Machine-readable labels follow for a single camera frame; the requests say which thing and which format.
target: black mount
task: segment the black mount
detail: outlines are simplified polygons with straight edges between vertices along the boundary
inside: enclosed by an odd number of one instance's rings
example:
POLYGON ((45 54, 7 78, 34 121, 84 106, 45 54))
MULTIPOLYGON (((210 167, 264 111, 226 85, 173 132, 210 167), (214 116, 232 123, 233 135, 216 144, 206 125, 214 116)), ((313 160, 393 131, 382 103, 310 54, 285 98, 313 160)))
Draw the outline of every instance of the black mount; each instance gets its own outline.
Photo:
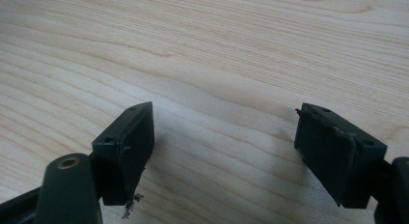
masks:
POLYGON ((331 110, 304 103, 294 147, 338 205, 365 209, 378 201, 375 221, 409 223, 409 158, 392 165, 387 146, 331 110))
POLYGON ((101 197, 106 206, 125 206, 127 217, 153 143, 152 103, 129 107, 96 138, 91 155, 55 159, 42 187, 0 205, 0 223, 102 223, 101 197))

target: black plastic part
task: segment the black plastic part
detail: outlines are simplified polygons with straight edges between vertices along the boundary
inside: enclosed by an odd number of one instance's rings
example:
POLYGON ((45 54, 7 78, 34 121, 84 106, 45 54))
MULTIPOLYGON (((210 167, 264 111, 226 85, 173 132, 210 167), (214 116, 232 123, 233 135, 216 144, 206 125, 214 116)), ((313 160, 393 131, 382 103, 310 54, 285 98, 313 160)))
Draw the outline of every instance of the black plastic part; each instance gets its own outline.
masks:
POLYGON ((102 223, 87 155, 68 154, 48 164, 34 223, 102 223))
POLYGON ((33 189, 0 205, 0 223, 31 224, 36 215, 40 188, 33 189))
POLYGON ((153 143, 151 102, 129 107, 94 140, 90 158, 104 205, 132 203, 153 143))
POLYGON ((294 147, 338 205, 367 207, 387 146, 336 113, 304 103, 294 147))
POLYGON ((409 157, 396 158, 392 163, 392 188, 401 220, 409 224, 409 157))
POLYGON ((384 160, 372 181, 371 195, 378 201, 374 218, 377 224, 401 224, 393 188, 393 167, 384 160))

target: wooden table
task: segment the wooden table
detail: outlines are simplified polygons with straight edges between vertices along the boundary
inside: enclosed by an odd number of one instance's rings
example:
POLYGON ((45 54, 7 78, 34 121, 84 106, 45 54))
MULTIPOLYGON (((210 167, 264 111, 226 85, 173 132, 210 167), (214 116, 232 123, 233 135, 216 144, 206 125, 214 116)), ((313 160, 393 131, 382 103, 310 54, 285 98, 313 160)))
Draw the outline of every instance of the wooden table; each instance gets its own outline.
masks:
POLYGON ((409 0, 0 0, 0 202, 152 101, 130 219, 373 223, 293 148, 302 102, 409 155, 409 0))

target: screw hole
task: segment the screw hole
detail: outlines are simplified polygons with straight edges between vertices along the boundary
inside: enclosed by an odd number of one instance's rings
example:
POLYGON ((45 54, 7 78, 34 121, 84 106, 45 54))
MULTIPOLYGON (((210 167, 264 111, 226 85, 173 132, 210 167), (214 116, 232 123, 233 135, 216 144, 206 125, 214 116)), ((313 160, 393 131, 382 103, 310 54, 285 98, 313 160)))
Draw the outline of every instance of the screw hole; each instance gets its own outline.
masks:
POLYGON ((363 142, 364 142, 364 144, 369 145, 369 146, 375 145, 375 143, 373 143, 373 142, 370 141, 370 140, 364 140, 363 142))
POLYGON ((105 139, 105 143, 112 143, 112 142, 114 142, 115 141, 115 138, 106 138, 105 139))
POLYGON ((58 168, 59 169, 68 169, 72 168, 73 166, 77 165, 79 163, 79 158, 77 157, 71 157, 71 158, 66 158, 61 160, 58 163, 58 168))

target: wood grain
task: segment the wood grain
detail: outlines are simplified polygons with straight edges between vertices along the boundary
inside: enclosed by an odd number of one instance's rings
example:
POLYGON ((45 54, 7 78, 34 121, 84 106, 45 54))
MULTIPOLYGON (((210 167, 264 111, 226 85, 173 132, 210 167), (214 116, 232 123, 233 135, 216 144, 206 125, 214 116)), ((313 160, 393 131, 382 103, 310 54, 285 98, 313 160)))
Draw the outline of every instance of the wood grain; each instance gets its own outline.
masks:
POLYGON ((335 110, 409 155, 409 0, 0 0, 0 202, 151 100, 130 219, 373 223, 293 149, 294 108, 335 110))

